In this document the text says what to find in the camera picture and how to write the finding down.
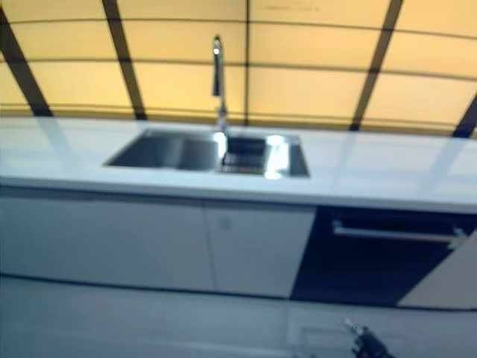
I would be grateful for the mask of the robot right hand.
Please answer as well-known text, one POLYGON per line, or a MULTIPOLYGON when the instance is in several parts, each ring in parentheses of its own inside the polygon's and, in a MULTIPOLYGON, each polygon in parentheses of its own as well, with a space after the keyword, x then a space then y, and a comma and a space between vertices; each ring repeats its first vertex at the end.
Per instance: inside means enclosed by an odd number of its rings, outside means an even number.
POLYGON ((350 318, 344 319, 347 329, 355 336, 351 351, 358 358, 393 357, 385 344, 365 325, 358 324, 350 318))

